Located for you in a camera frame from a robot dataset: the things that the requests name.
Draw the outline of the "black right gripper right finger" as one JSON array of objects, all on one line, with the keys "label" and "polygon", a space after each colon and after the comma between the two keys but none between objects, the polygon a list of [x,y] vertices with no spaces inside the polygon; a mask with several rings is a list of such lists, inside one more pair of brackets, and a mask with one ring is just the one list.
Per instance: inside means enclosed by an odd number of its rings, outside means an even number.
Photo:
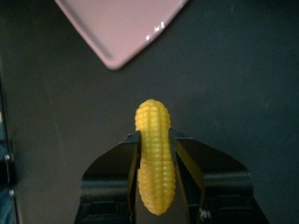
[{"label": "black right gripper right finger", "polygon": [[188,224],[270,224],[247,167],[227,153],[169,131]]}]

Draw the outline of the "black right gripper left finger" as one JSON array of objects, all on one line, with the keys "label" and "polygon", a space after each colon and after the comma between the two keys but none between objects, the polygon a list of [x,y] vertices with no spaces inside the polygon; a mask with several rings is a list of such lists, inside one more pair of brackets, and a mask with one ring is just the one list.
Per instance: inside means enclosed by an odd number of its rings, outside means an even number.
[{"label": "black right gripper left finger", "polygon": [[135,224],[136,170],[140,160],[136,131],[85,170],[75,224]]}]

